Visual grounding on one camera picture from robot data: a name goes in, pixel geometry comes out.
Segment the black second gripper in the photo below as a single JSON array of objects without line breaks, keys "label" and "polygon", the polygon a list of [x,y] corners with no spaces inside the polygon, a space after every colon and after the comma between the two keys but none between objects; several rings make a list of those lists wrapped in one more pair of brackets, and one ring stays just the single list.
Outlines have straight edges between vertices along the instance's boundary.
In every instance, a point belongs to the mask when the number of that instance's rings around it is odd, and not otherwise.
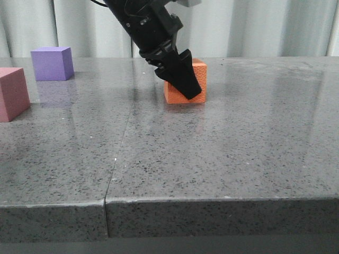
[{"label": "black second gripper", "polygon": [[202,91],[192,66],[191,51],[178,53],[176,36],[183,24],[170,14],[169,1],[105,1],[155,74],[172,84],[187,99]]}]

